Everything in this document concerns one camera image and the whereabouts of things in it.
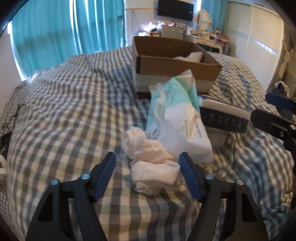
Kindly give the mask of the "black wall television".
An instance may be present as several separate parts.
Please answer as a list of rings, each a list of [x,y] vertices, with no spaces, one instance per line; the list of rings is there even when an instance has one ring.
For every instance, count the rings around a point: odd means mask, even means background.
[[[158,16],[167,16],[184,21],[192,21],[194,5],[185,1],[158,1]]]

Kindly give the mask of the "teal white wipes pack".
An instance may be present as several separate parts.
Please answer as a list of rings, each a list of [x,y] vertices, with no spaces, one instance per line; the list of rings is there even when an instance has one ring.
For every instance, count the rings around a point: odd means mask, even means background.
[[[188,153],[195,163],[213,161],[212,145],[201,120],[191,70],[149,86],[151,102],[145,134],[159,141],[175,159]]]

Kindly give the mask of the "white dressing table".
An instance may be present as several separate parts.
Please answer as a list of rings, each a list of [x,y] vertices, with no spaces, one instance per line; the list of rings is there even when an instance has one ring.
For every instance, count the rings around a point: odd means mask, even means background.
[[[218,49],[220,54],[228,55],[228,45],[223,44],[222,42],[198,37],[195,35],[185,35],[184,39],[195,44],[208,46],[211,49]]]

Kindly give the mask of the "white cloth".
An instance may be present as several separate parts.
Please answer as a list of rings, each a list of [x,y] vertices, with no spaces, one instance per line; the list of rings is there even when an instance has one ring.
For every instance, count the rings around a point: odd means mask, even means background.
[[[202,61],[202,58],[203,58],[202,52],[192,52],[187,57],[178,56],[178,57],[175,57],[174,60],[200,63]]]
[[[162,190],[178,191],[184,185],[178,162],[161,142],[149,140],[140,128],[127,130],[121,146],[131,159],[130,176],[137,192],[155,196]]]

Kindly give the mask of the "teal curtain left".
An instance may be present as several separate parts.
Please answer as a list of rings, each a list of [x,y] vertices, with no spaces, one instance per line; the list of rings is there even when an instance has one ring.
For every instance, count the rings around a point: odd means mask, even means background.
[[[11,47],[22,79],[73,55],[126,45],[125,1],[28,1],[11,21]]]

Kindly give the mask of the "small grey fridge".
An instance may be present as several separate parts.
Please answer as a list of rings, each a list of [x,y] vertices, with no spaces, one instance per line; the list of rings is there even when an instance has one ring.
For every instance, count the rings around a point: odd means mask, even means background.
[[[184,28],[162,25],[161,37],[182,40],[184,38]]]

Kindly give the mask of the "white louvered wardrobe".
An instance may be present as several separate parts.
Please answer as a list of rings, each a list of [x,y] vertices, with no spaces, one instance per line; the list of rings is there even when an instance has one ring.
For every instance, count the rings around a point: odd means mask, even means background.
[[[230,1],[227,36],[230,55],[244,62],[266,91],[280,60],[284,37],[282,19],[258,4]]]

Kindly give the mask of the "brown cardboard box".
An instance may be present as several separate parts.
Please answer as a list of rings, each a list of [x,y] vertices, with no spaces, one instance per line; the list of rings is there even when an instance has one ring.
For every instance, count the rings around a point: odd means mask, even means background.
[[[200,63],[174,60],[202,52]],[[190,70],[197,92],[208,93],[222,70],[222,65],[199,45],[163,37],[134,37],[132,43],[132,76],[138,94],[149,93],[149,86],[163,83]]]

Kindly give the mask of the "teal curtain right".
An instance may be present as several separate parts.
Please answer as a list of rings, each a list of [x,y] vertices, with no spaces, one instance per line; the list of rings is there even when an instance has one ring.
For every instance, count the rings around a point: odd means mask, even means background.
[[[201,9],[205,9],[212,19],[212,29],[218,28],[224,35],[229,21],[229,0],[202,0]]]

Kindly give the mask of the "oval vanity mirror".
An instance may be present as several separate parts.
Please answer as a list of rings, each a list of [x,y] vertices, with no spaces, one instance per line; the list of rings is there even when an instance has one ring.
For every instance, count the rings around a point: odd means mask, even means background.
[[[193,22],[198,32],[206,31],[211,26],[211,17],[205,9],[201,9],[194,15]]]

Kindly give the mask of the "white cloth in box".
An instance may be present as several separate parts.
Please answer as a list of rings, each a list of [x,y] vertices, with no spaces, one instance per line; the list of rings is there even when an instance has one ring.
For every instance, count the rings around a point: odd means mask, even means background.
[[[202,58],[203,58],[202,52],[192,52],[187,57],[178,56],[178,57],[175,57],[174,60],[200,63],[202,61]]]

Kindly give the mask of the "teal curtain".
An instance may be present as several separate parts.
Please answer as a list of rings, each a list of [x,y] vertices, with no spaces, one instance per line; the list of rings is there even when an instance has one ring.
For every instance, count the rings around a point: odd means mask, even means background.
[[[205,9],[212,19],[212,29],[218,28],[224,35],[229,21],[229,0],[202,0],[201,9]]]
[[[73,55],[126,45],[125,1],[28,1],[11,21],[11,47],[22,79]]]

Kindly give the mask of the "black white tissue pack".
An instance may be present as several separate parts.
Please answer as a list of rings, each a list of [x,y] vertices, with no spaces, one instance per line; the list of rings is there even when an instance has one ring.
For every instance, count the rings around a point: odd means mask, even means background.
[[[248,111],[208,95],[198,95],[198,102],[204,126],[221,132],[246,132],[250,120]]]

